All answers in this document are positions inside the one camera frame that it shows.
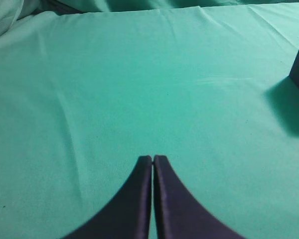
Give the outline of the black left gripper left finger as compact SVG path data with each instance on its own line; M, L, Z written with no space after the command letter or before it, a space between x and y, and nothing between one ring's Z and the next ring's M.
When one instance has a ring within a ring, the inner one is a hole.
M116 195L66 239L147 239L151 214L150 156L140 156Z

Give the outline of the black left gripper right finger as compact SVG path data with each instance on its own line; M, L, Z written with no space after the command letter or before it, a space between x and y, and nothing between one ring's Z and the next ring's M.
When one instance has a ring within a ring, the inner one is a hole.
M165 155L153 161L153 203L159 239L242 239L188 191Z

